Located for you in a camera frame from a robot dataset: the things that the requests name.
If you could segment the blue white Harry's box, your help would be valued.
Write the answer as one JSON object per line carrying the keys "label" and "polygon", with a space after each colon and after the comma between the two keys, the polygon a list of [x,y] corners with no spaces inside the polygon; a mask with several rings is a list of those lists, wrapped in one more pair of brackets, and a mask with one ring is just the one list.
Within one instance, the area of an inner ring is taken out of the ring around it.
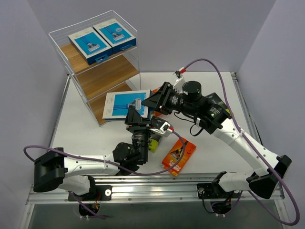
{"label": "blue white Harry's box", "polygon": [[106,121],[122,121],[127,116],[129,106],[133,106],[142,117],[150,118],[151,110],[142,105],[142,101],[152,94],[151,90],[107,93],[102,117]]}

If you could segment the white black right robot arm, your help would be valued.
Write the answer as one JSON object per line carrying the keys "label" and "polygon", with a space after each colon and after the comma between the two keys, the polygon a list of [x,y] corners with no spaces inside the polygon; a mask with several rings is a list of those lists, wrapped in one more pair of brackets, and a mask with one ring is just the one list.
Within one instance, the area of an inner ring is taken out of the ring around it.
{"label": "white black right robot arm", "polygon": [[142,101],[142,105],[164,115],[177,111],[192,118],[196,126],[222,140],[251,166],[249,172],[221,172],[211,186],[217,197],[245,190],[269,199],[291,165],[288,156],[267,150],[238,128],[221,98],[216,93],[203,96],[202,86],[197,81],[185,82],[181,92],[164,82],[156,93]]}

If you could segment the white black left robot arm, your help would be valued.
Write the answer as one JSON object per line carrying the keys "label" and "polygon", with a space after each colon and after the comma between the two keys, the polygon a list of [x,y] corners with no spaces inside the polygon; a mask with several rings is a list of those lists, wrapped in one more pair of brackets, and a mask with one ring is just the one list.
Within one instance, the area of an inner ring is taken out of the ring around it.
{"label": "white black left robot arm", "polygon": [[63,148],[48,150],[34,161],[34,187],[36,193],[57,188],[71,191],[85,200],[97,195],[94,174],[126,176],[135,173],[148,161],[149,143],[153,134],[160,136],[171,132],[171,125],[156,116],[142,117],[129,106],[124,123],[132,134],[132,143],[119,143],[108,155],[68,156]]}

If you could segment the blue Harry's razor box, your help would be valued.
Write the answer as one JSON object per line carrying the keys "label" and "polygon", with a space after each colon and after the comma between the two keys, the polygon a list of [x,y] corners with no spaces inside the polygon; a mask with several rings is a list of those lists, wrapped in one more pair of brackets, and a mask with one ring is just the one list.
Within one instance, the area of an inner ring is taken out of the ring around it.
{"label": "blue Harry's razor box", "polygon": [[114,54],[137,45],[136,37],[116,19],[98,23],[93,28],[112,47]]}
{"label": "blue Harry's razor box", "polygon": [[68,39],[88,65],[101,63],[113,55],[112,47],[93,27],[73,33]]}

